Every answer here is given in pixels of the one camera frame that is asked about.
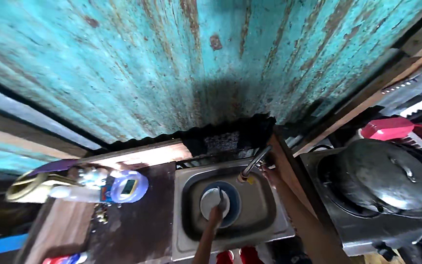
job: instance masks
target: blue plate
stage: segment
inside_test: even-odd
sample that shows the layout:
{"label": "blue plate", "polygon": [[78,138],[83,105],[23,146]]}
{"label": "blue plate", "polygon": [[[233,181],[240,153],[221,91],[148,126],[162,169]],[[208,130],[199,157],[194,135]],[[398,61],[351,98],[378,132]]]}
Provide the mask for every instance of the blue plate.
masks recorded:
{"label": "blue plate", "polygon": [[229,213],[227,213],[226,217],[222,219],[222,223],[220,228],[226,228],[232,225],[240,215],[242,210],[242,200],[240,198],[239,192],[237,189],[230,183],[225,181],[216,181],[214,183],[209,184],[202,192],[201,197],[208,191],[209,189],[219,187],[223,190],[227,196],[229,196]]}

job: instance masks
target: metal faucet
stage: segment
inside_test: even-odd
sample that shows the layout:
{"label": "metal faucet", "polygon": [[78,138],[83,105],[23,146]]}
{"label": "metal faucet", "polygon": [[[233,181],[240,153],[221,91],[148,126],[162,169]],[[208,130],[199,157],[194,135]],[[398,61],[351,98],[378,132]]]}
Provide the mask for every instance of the metal faucet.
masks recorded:
{"label": "metal faucet", "polygon": [[250,161],[249,165],[238,175],[237,181],[244,183],[249,178],[250,171],[255,167],[255,165],[259,164],[263,157],[272,149],[271,145],[266,146],[262,151],[260,151],[252,161]]}

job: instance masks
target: red cloth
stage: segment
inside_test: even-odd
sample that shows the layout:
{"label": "red cloth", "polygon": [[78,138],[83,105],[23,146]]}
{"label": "red cloth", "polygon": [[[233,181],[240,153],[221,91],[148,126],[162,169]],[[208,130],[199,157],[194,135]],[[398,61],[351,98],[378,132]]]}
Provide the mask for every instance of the red cloth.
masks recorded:
{"label": "red cloth", "polygon": [[241,260],[242,264],[264,264],[254,247],[243,247],[241,249]]}
{"label": "red cloth", "polygon": [[216,256],[216,264],[233,264],[232,255],[229,251],[224,251]]}
{"label": "red cloth", "polygon": [[[231,252],[221,252],[216,256],[216,264],[233,264]],[[258,257],[254,247],[243,247],[241,249],[242,264],[264,264]]]}

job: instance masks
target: turquoise corrugated metal wall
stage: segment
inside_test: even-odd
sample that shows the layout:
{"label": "turquoise corrugated metal wall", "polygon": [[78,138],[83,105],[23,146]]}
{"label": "turquoise corrugated metal wall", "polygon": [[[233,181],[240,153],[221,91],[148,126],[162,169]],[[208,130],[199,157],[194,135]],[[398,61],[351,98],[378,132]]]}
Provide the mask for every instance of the turquoise corrugated metal wall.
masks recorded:
{"label": "turquoise corrugated metal wall", "polygon": [[0,172],[20,175],[57,158],[0,142]]}
{"label": "turquoise corrugated metal wall", "polygon": [[354,91],[420,12],[422,0],[0,0],[0,83],[106,143],[255,113],[295,123]]}

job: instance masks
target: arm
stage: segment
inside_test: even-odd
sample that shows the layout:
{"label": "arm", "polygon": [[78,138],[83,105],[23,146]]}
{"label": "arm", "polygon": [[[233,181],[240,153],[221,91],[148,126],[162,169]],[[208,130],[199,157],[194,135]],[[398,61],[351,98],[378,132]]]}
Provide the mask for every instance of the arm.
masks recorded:
{"label": "arm", "polygon": [[211,254],[211,244],[216,236],[216,231],[222,222],[222,212],[218,207],[214,207],[210,213],[210,219],[206,229],[201,235],[198,249],[196,250],[195,257],[192,264],[208,264]]}
{"label": "arm", "polygon": [[264,176],[278,192],[297,235],[301,237],[308,256],[315,264],[350,264],[351,261],[339,245],[339,240],[324,229],[317,218],[305,207],[281,178],[278,168],[263,167]]}

